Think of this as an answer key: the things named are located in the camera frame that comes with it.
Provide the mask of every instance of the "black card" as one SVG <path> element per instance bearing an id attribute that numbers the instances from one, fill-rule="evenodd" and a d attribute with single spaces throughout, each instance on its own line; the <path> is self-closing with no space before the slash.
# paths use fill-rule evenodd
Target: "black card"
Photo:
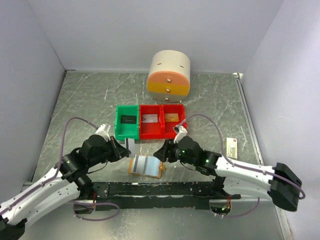
<path id="1" fill-rule="evenodd" d="M 136 124 L 137 123 L 137 116 L 122 115 L 121 116 L 121 123 L 122 124 Z"/>

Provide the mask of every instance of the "wire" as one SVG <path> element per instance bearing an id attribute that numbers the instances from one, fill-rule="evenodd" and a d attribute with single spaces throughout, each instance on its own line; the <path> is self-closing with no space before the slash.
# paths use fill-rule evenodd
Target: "wire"
<path id="1" fill-rule="evenodd" d="M 69 201 L 69 203 L 73 203 L 73 214 L 77 219 L 90 221 L 90 222 L 101 222 L 101 221 L 109 220 L 109 219 L 114 218 L 115 216 L 117 216 L 120 213 L 120 207 L 117 204 L 112 203 L 112 202 L 84 203 L 84 202 L 77 202 L 77 201 L 72 200 L 72 201 Z M 81 205 L 81 206 L 103 206 L 103 205 L 104 206 L 114 206 L 114 207 L 117 208 L 117 211 L 112 216 L 108 216 L 106 218 L 90 219 L 90 218 L 85 218 L 85 217 L 78 216 L 76 214 L 76 205 Z"/>
<path id="2" fill-rule="evenodd" d="M 64 144 L 65 144 L 65 136 L 66 136 L 66 132 L 67 132 L 67 127 L 68 127 L 68 124 L 74 119 L 82 120 L 82 121 L 86 122 L 87 124 L 91 125 L 92 127 L 94 127 L 96 130 L 98 129 L 98 127 L 95 124 L 93 124 L 92 122 L 90 122 L 88 120 L 85 120 L 82 117 L 75 116 L 75 117 L 70 118 L 66 122 L 66 124 L 64 126 L 64 131 L 63 131 L 63 134 L 62 134 L 61 145 L 60 145 L 59 162 L 58 162 L 58 166 L 56 168 L 56 172 L 55 172 L 54 176 L 52 176 L 52 177 L 48 178 L 47 180 L 41 182 L 39 185 L 36 185 L 32 189 L 26 190 L 26 192 L 21 197 L 19 197 L 17 200 L 15 200 L 13 203 L 11 203 L 8 207 L 6 207 L 2 211 L 0 211 L 0 216 L 2 214 L 6 213 L 7 211 L 9 211 L 12 207 L 17 205 L 18 203 L 20 203 L 26 197 L 28 197 L 29 195 L 31 195 L 32 193 L 34 193 L 38 189 L 42 188 L 43 186 L 45 186 L 45 184 L 47 184 L 48 182 L 54 180 L 57 177 L 57 175 L 58 175 L 58 173 L 60 171 L 61 164 L 62 164 L 62 158 L 63 158 L 63 152 L 64 152 Z"/>
<path id="3" fill-rule="evenodd" d="M 228 209 L 230 209 L 231 208 L 231 196 L 230 195 L 228 195 L 226 203 L 227 203 Z"/>
<path id="4" fill-rule="evenodd" d="M 228 219 L 236 219 L 236 218 L 241 218 L 244 217 L 250 213 L 252 213 L 254 210 L 257 209 L 258 205 L 260 203 L 260 197 L 258 197 L 258 200 L 256 201 L 256 204 L 254 205 L 253 208 L 251 208 L 249 211 L 246 211 L 244 213 L 238 214 L 238 215 L 222 215 L 222 214 L 215 214 L 215 216 L 220 216 L 222 218 L 228 218 Z"/>
<path id="5" fill-rule="evenodd" d="M 93 173 L 96 173 L 96 172 L 99 172 L 100 170 L 104 169 L 108 164 L 108 161 L 105 162 L 105 165 L 101 168 L 99 168 L 98 170 L 94 170 L 94 171 L 89 171 L 87 174 L 93 174 Z"/>
<path id="6" fill-rule="evenodd" d="M 197 171 L 197 170 L 195 170 L 195 169 L 192 169 L 192 168 L 187 167 L 187 166 L 184 165 L 182 162 L 180 162 L 180 163 L 181 163 L 181 165 L 184 166 L 186 169 L 189 169 L 189 170 L 191 170 L 191 171 Z"/>
<path id="7" fill-rule="evenodd" d="M 232 162 L 225 154 L 224 152 L 224 141 L 223 141 L 223 138 L 222 138 L 222 134 L 221 134 L 221 131 L 220 129 L 218 128 L 217 124 L 208 116 L 204 115 L 204 114 L 193 114 L 193 115 L 190 115 L 188 116 L 186 119 L 184 119 L 182 122 L 180 122 L 177 127 L 180 127 L 182 126 L 189 118 L 192 118 L 194 116 L 201 116 L 201 117 L 204 117 L 206 119 L 208 119 L 215 127 L 218 135 L 219 135 L 219 139 L 220 139 L 220 146 L 221 146 L 221 155 L 224 157 L 224 159 L 229 163 L 231 164 L 232 166 L 235 166 L 235 167 L 238 167 L 238 168 L 241 168 L 241 169 L 245 169 L 245 170 L 251 170 L 251 171 L 254 171 L 254 172 L 257 172 L 257 173 L 262 173 L 262 174 L 268 174 L 268 175 L 271 175 L 273 177 L 276 177 L 282 181 L 285 181 L 286 183 L 292 185 L 293 187 L 295 187 L 296 189 L 299 190 L 299 192 L 302 194 L 302 196 L 299 196 L 299 199 L 304 199 L 306 197 L 306 194 L 305 192 L 302 190 L 301 187 L 299 187 L 297 184 L 295 184 L 294 182 L 286 179 L 285 177 L 283 176 L 280 176 L 276 173 L 273 173 L 273 172 L 269 172 L 269 171 L 264 171 L 264 170 L 260 170 L 260 169 L 255 169 L 253 167 L 249 167 L 249 166 L 243 166 L 241 164 L 237 164 L 237 163 L 234 163 Z"/>
<path id="8" fill-rule="evenodd" d="M 93 203 L 92 207 L 93 207 L 94 209 L 96 208 L 96 205 L 95 205 L 96 199 L 97 199 L 97 193 L 94 192 L 94 193 L 93 193 L 93 201 L 92 201 L 92 203 Z"/>
<path id="9" fill-rule="evenodd" d="M 231 204 L 231 197 L 230 197 L 230 211 L 229 211 L 229 213 L 231 212 L 231 209 L 232 209 L 232 204 Z"/>

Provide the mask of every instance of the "card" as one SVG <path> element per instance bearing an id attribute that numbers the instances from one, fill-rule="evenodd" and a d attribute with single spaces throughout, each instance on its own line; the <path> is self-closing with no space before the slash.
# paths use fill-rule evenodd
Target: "card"
<path id="1" fill-rule="evenodd" d="M 231 137 L 226 138 L 226 156 L 233 159 L 238 158 L 237 139 Z"/>
<path id="2" fill-rule="evenodd" d="M 137 123 L 137 116 L 122 115 L 121 116 L 121 123 L 122 124 L 136 124 Z"/>
<path id="3" fill-rule="evenodd" d="M 179 115 L 178 115 L 178 113 L 165 113 L 164 114 L 164 121 L 165 122 L 179 122 Z"/>
<path id="4" fill-rule="evenodd" d="M 166 168 L 155 156 L 136 154 L 131 158 L 128 173 L 159 179 Z"/>
<path id="5" fill-rule="evenodd" d="M 144 114 L 142 115 L 143 123 L 157 123 L 158 115 L 157 114 Z"/>

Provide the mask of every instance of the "green bin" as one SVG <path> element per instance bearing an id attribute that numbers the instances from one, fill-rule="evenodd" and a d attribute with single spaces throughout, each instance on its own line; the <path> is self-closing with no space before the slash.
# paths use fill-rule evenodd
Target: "green bin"
<path id="1" fill-rule="evenodd" d="M 139 139 L 139 106 L 118 105 L 115 112 L 115 139 Z"/>

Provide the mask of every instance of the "purple cable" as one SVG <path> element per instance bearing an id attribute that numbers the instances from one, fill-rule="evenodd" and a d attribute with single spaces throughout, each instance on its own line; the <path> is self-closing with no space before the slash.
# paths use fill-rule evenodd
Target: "purple cable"
<path id="1" fill-rule="evenodd" d="M 15 200 L 12 204 L 10 204 L 9 207 L 7 207 L 7 208 L 3 209 L 2 211 L 0 211 L 0 216 L 2 214 L 6 213 L 8 210 L 10 210 L 12 207 L 14 207 L 17 203 L 21 202 L 23 199 L 28 197 L 30 194 L 32 194 L 35 191 L 37 191 L 38 189 L 42 188 L 45 184 L 47 184 L 48 182 L 54 180 L 57 177 L 57 175 L 58 175 L 58 173 L 60 171 L 61 164 L 62 164 L 62 158 L 63 158 L 63 152 L 64 152 L 65 136 L 66 136 L 66 132 L 67 132 L 67 127 L 68 127 L 68 124 L 70 123 L 70 121 L 73 120 L 73 119 L 82 120 L 82 121 L 86 122 L 87 124 L 91 125 L 92 127 L 94 127 L 95 129 L 98 129 L 98 127 L 95 124 L 93 124 L 92 122 L 90 122 L 88 120 L 85 120 L 82 117 L 75 116 L 75 117 L 70 118 L 66 122 L 65 127 L 64 127 L 64 131 L 63 131 L 63 134 L 62 134 L 59 162 L 58 162 L 58 166 L 57 166 L 57 169 L 56 169 L 56 172 L 55 172 L 54 176 L 48 178 L 47 180 L 43 181 L 41 184 L 39 184 L 39 185 L 35 186 L 34 188 L 30 189 L 29 191 L 27 191 L 25 194 L 23 194 L 21 197 L 19 197 L 17 200 Z"/>
<path id="2" fill-rule="evenodd" d="M 228 219 L 236 219 L 236 218 L 241 218 L 241 217 L 244 217 L 250 213 L 252 213 L 254 210 L 257 209 L 257 207 L 259 206 L 259 203 L 260 203 L 260 197 L 258 197 L 258 200 L 256 201 L 256 204 L 254 205 L 254 207 L 252 209 L 250 209 L 249 211 L 246 211 L 244 213 L 241 213 L 241 214 L 238 214 L 238 215 L 221 215 L 221 214 L 217 214 L 217 216 L 220 216 L 222 218 L 228 218 Z"/>
<path id="3" fill-rule="evenodd" d="M 90 221 L 90 222 L 101 222 L 101 221 L 105 221 L 105 220 L 109 220 L 114 218 L 115 216 L 117 216 L 120 213 L 120 207 L 112 202 L 96 202 L 96 203 L 84 203 L 84 202 L 77 202 L 77 201 L 69 201 L 69 203 L 73 203 L 73 214 L 76 218 L 81 219 L 81 220 L 85 220 L 85 221 Z M 85 218 L 85 217 L 80 217 L 76 214 L 76 205 L 82 205 L 82 206 L 101 206 L 101 205 L 105 205 L 105 206 L 114 206 L 117 208 L 117 211 L 115 214 L 113 214 L 112 216 L 108 216 L 106 218 L 102 218 L 102 219 L 90 219 L 90 218 Z"/>

